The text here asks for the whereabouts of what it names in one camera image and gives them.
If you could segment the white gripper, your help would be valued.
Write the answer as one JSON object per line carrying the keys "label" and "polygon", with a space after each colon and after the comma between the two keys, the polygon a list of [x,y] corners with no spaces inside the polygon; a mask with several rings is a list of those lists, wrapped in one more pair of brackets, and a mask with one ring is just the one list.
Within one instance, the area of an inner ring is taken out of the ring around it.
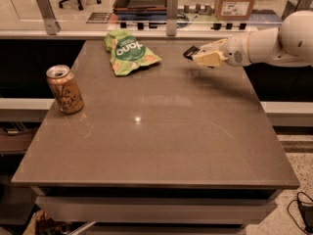
{"label": "white gripper", "polygon": [[203,51],[193,56],[193,61],[202,67],[220,67],[223,62],[233,67],[244,67],[250,65],[248,56],[248,33],[236,34],[228,39],[219,39],[201,46]]}

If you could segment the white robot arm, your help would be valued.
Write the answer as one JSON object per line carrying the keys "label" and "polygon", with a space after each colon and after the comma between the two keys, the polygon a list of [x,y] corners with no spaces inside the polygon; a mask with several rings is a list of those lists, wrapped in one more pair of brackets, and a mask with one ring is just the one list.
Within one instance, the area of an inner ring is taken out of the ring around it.
{"label": "white robot arm", "polygon": [[313,12],[297,11],[280,27],[235,34],[202,45],[192,60],[211,68],[223,63],[233,67],[260,63],[287,68],[313,66]]}

